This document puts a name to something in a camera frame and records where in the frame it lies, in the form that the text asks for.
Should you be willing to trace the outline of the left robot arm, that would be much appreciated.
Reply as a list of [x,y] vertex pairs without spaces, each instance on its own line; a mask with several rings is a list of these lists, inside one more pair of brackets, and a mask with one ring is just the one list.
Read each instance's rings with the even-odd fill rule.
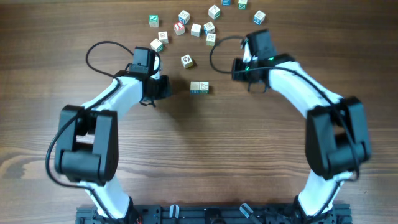
[[112,83],[93,100],[66,105],[47,149],[45,169],[52,181],[85,190],[94,206],[80,207],[76,223],[142,223],[132,198],[121,188],[118,121],[135,105],[154,106],[171,95],[169,78],[160,74],[155,50],[136,47],[132,63],[112,75]]

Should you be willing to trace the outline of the wooden block number 8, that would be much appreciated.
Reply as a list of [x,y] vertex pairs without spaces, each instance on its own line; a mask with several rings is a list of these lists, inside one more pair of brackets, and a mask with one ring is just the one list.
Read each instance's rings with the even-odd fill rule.
[[190,82],[190,93],[193,95],[200,94],[200,82]]

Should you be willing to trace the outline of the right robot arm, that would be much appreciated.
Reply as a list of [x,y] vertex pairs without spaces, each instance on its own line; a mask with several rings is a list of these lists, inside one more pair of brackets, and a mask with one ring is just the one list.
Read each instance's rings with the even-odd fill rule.
[[234,60],[233,80],[263,83],[306,120],[305,156],[311,171],[297,200],[304,219],[321,219],[341,186],[358,180],[360,165],[371,157],[364,106],[357,97],[344,98],[319,84],[289,54],[278,54],[267,29],[245,36],[241,48],[244,55]]

